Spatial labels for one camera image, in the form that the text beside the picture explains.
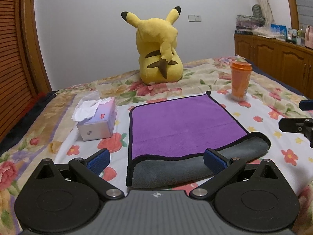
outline black ear tip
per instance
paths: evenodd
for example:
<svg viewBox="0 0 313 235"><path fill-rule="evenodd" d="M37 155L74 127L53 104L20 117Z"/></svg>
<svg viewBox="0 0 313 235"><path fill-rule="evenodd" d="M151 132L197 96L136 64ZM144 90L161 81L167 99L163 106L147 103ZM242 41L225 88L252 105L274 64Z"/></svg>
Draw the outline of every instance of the black ear tip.
<svg viewBox="0 0 313 235"><path fill-rule="evenodd" d="M178 14L180 15L180 12L182 11L180 6L176 6L174 9L176 9L178 11Z"/></svg>
<svg viewBox="0 0 313 235"><path fill-rule="evenodd" d="M121 13L121 16L122 16L122 18L127 22L127 13L128 13L128 11L123 11L122 13Z"/></svg>

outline microfiber cloth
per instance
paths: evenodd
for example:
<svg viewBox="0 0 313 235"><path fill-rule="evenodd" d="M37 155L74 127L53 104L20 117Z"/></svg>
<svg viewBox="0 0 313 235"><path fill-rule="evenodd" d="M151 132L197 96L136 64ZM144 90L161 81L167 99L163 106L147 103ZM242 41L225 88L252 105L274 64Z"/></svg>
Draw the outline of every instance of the microfiber cloth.
<svg viewBox="0 0 313 235"><path fill-rule="evenodd" d="M248 133L210 94L131 110L127 186L155 188L210 176L203 162L207 148L246 161L266 154L269 139Z"/></svg>

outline light switch panel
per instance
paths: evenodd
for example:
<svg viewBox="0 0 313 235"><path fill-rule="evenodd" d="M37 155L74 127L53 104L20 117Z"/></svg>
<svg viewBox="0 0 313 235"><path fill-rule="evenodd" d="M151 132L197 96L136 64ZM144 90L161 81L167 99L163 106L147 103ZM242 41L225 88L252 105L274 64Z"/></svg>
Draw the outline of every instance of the light switch panel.
<svg viewBox="0 0 313 235"><path fill-rule="evenodd" d="M195 15L188 15L188 20L189 20L189 22L196 21Z"/></svg>
<svg viewBox="0 0 313 235"><path fill-rule="evenodd" d="M200 15L195 15L195 20L196 20L197 22L201 22L201 21L202 21L202 18L201 18Z"/></svg>

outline curtain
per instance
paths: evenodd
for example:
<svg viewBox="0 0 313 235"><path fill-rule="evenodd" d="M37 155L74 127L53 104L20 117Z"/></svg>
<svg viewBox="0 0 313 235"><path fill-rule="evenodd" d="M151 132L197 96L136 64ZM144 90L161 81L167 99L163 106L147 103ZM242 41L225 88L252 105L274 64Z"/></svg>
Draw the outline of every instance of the curtain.
<svg viewBox="0 0 313 235"><path fill-rule="evenodd" d="M268 0L258 0L261 6L263 16L265 18L265 25L270 26L272 23L275 24L271 6Z"/></svg>

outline tissue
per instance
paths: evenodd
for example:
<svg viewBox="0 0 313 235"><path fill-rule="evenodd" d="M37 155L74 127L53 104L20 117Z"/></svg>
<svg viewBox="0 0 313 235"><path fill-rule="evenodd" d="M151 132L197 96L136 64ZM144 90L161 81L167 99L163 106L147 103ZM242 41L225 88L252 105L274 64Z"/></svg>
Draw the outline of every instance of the tissue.
<svg viewBox="0 0 313 235"><path fill-rule="evenodd" d="M92 118L101 101L102 99L100 99L98 91L95 91L87 96L84 96L78 102L72 115L72 119L75 122L80 122L83 121L84 119Z"/></svg>

